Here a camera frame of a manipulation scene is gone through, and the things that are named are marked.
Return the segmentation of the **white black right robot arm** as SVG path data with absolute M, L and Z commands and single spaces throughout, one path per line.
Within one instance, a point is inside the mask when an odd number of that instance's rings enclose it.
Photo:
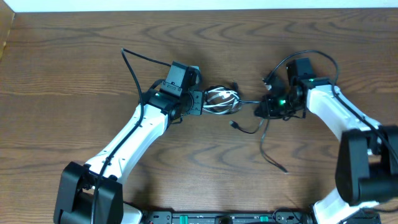
M 397 126 L 383 126 L 355 107 L 328 78 L 291 78 L 290 91 L 266 95 L 254 114 L 288 120 L 317 115 L 340 143 L 335 189 L 312 207 L 314 223 L 343 223 L 397 197 Z

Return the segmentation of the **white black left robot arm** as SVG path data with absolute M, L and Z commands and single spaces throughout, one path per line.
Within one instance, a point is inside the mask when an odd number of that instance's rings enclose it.
M 148 147 L 186 114 L 200 115 L 203 93 L 198 67 L 169 70 L 141 93 L 125 127 L 97 155 L 64 168 L 54 223 L 140 223 L 143 212 L 123 200 L 123 185 Z

